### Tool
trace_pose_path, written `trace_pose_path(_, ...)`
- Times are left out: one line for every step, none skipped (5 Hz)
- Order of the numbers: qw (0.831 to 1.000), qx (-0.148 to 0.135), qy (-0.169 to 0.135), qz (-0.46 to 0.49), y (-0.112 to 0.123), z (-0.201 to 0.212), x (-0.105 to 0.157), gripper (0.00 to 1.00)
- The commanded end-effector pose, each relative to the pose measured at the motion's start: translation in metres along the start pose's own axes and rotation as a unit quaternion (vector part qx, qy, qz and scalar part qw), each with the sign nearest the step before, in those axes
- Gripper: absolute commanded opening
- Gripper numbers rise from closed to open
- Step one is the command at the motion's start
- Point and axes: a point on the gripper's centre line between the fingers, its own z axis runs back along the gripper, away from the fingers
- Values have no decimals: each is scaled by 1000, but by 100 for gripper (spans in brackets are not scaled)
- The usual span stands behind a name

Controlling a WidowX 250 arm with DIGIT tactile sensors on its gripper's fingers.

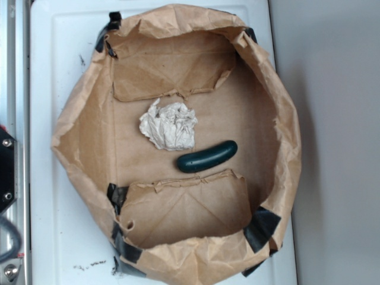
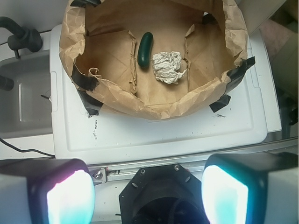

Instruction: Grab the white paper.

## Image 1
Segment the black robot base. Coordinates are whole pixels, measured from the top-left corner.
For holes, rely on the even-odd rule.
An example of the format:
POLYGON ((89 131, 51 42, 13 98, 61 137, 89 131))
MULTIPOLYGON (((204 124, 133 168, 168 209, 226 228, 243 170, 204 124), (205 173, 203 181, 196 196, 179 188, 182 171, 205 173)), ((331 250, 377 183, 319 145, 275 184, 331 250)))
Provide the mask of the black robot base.
POLYGON ((17 140, 1 125, 1 214, 17 199, 17 140))

